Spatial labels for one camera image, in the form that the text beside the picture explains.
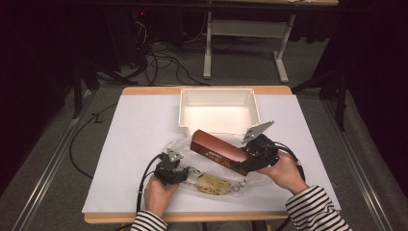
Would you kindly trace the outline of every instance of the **striped shirt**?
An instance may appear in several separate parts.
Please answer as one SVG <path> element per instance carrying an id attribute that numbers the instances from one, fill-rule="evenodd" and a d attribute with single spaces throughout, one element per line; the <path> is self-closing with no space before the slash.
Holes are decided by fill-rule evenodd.
<path id="1" fill-rule="evenodd" d="M 322 187 L 312 186 L 286 202 L 288 214 L 299 230 L 351 230 L 334 209 Z M 165 231 L 167 224 L 148 211 L 138 212 L 132 231 Z"/>

